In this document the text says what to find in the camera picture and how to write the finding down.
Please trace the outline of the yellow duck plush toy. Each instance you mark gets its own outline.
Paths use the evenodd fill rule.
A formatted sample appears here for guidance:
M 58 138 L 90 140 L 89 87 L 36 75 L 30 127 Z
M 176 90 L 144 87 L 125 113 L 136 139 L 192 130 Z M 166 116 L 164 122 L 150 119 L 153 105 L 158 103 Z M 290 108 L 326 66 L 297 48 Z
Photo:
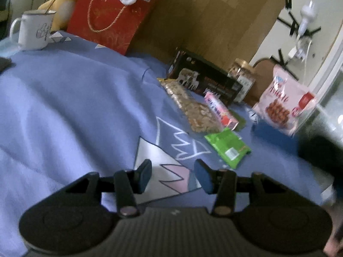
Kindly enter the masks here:
M 54 10 L 51 32 L 64 30 L 67 28 L 70 18 L 72 17 L 77 0 L 49 0 L 39 6 L 38 10 L 47 10 L 53 2 L 50 10 Z

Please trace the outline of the blue patterned tablecloth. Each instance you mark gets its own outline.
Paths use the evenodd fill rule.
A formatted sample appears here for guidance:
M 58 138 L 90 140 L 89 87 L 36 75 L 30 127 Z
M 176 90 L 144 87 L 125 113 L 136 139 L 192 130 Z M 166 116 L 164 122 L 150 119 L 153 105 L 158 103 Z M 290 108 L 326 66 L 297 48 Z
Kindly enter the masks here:
M 199 186 L 172 190 L 203 159 L 223 161 L 158 83 L 151 57 L 124 57 L 66 35 L 41 51 L 11 54 L 1 75 L 1 255 L 21 256 L 18 223 L 26 209 L 84 174 L 110 176 L 150 158 L 153 176 L 138 201 L 169 207 L 211 206 Z

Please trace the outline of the green snack packet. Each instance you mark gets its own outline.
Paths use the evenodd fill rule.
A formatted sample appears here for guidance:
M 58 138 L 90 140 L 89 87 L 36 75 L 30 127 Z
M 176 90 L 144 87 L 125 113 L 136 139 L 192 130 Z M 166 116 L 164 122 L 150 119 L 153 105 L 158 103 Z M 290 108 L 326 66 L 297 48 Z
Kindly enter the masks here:
M 236 169 L 241 160 L 251 153 L 251 148 L 244 143 L 241 136 L 229 128 L 205 135 L 205 139 L 232 169 Z

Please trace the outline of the white enamel mug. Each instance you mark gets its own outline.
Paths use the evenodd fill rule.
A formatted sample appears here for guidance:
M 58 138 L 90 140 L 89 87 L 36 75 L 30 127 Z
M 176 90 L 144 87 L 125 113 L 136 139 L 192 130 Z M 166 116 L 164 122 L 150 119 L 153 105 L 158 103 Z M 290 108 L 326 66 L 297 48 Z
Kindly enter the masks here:
M 22 51 L 41 50 L 48 44 L 55 10 L 28 10 L 21 17 L 16 18 L 9 30 L 9 39 Z M 18 40 L 13 33 L 19 26 Z

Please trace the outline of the clear nut snack packet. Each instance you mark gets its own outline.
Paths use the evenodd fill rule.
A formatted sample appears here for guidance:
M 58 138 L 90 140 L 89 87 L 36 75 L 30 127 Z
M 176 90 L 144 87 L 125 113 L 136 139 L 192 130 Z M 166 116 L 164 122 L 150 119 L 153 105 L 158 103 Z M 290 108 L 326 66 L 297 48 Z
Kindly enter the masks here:
M 175 79 L 157 78 L 167 94 L 187 117 L 191 129 L 198 133 L 218 133 L 221 126 L 209 107 L 197 102 Z

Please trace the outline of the red gift bag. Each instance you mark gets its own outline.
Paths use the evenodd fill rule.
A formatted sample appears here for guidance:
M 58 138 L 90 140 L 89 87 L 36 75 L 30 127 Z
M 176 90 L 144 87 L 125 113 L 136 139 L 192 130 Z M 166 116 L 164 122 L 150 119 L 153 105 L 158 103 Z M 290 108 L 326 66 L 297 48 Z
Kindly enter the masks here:
M 156 1 L 125 6 L 120 0 L 77 0 L 67 32 L 125 55 Z

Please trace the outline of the brown cardboard backdrop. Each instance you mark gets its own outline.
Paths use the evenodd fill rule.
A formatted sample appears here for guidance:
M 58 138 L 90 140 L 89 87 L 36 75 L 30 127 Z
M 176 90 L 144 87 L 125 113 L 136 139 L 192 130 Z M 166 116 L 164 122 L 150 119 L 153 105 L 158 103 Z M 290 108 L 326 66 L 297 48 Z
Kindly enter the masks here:
M 163 63 L 179 47 L 228 69 L 251 61 L 284 8 L 284 0 L 157 0 L 129 51 Z

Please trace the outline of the brown chair back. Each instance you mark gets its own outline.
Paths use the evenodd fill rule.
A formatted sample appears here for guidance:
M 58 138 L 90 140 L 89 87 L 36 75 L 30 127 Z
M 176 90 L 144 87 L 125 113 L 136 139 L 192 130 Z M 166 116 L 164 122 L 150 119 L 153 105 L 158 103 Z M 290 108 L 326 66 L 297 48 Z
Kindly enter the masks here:
M 243 101 L 253 107 L 260 99 L 262 93 L 273 80 L 275 62 L 268 58 L 258 60 L 253 68 L 255 70 L 255 83 L 248 91 Z

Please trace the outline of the pink snack box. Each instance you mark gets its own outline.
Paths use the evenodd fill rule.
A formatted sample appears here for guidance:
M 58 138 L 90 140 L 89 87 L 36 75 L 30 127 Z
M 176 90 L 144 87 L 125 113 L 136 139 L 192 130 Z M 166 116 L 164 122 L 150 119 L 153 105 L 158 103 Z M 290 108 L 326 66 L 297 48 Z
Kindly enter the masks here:
M 231 114 L 221 100 L 210 91 L 207 91 L 204 99 L 209 109 L 214 112 L 221 126 L 224 128 L 229 128 L 232 131 L 235 130 L 235 128 L 239 125 L 239 121 Z

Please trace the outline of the black sheep print box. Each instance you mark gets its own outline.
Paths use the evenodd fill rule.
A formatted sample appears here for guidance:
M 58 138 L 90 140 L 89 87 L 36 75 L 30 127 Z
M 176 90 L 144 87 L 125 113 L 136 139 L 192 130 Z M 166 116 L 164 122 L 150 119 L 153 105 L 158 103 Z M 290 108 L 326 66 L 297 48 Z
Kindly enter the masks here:
M 233 103 L 242 89 L 242 85 L 226 71 L 183 48 L 177 49 L 167 77 L 201 96 L 211 91 L 225 106 Z

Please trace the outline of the pink twisted snack bag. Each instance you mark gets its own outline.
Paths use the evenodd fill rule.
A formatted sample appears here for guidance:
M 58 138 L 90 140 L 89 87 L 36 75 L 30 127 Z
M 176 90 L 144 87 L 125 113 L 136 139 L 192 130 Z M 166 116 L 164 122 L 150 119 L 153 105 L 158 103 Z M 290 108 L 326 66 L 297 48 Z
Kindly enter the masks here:
M 253 111 L 272 127 L 292 136 L 298 129 L 302 113 L 315 106 L 315 95 L 276 65 L 272 82 L 254 105 Z

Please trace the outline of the white power adapter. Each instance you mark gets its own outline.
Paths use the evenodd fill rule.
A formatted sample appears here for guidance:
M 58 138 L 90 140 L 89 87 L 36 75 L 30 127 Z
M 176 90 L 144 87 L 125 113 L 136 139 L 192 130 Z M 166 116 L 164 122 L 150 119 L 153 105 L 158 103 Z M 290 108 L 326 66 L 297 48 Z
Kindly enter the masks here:
M 308 27 L 316 20 L 318 15 L 316 4 L 312 0 L 310 0 L 301 8 L 300 15 L 300 22 L 297 22 L 294 17 L 291 17 L 292 25 L 290 34 L 296 34 L 296 40 L 295 47 L 290 51 L 289 57 L 295 57 L 298 60 L 305 61 L 308 57 L 314 34 L 312 31 L 309 31 Z

